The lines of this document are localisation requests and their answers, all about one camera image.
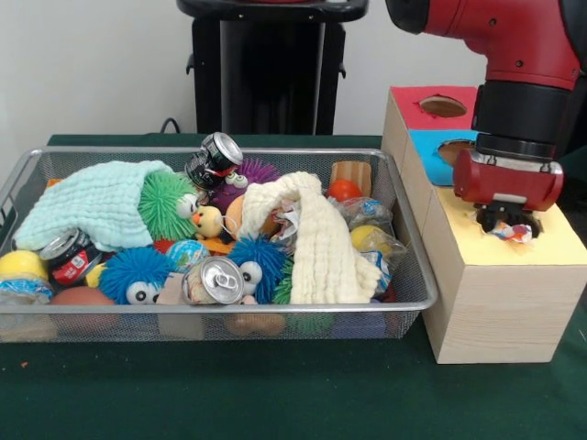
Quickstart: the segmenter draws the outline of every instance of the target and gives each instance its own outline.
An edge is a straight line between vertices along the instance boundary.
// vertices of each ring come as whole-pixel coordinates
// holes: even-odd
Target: round hole in box
[[[420,101],[420,108],[425,113],[438,117],[459,117],[467,114],[465,104],[449,96],[437,94]]]
[[[438,147],[438,154],[440,157],[447,162],[452,168],[455,167],[457,163],[457,157],[459,153],[464,149],[474,149],[475,142],[468,139],[454,139],[448,140],[447,142],[443,142],[440,147]]]

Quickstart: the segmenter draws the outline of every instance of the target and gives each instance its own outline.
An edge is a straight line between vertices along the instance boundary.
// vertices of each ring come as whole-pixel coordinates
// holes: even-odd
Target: wire mesh basket
[[[0,255],[50,179],[110,160],[162,160],[182,171],[193,148],[45,148],[25,154],[0,191]],[[316,305],[2,305],[3,342],[123,342],[234,339],[401,338],[437,298],[437,284],[393,159],[376,149],[244,148],[246,158],[282,174],[308,171],[327,187],[332,165],[371,165],[372,197],[393,212],[393,230],[408,252],[393,273],[397,302]]]

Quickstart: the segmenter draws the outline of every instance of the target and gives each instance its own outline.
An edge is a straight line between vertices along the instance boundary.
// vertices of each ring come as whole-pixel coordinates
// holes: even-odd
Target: green table
[[[54,137],[193,145],[200,137]],[[368,147],[378,137],[237,137]],[[419,319],[401,341],[0,346],[0,439],[587,438],[587,313],[547,365],[439,366]]]

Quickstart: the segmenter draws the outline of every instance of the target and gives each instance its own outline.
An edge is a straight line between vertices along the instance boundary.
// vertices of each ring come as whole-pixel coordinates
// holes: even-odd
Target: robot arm
[[[549,209],[563,179],[552,158],[570,93],[587,62],[587,2],[386,2],[397,27],[463,39],[487,57],[471,127],[480,135],[475,151],[461,152],[457,161],[455,194],[480,208],[485,230],[501,214],[513,224]]]

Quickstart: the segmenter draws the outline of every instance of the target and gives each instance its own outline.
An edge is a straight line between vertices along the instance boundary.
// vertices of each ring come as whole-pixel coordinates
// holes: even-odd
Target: green spiky ball
[[[275,288],[273,303],[289,304],[292,295],[294,262],[288,259],[283,266],[283,280]],[[330,331],[334,323],[332,313],[308,313],[286,315],[287,326],[301,336],[316,336]]]
[[[177,202],[186,194],[195,194],[195,189],[180,174],[155,171],[147,176],[140,194],[138,213],[153,240],[178,241],[195,234],[192,219],[177,215]]]

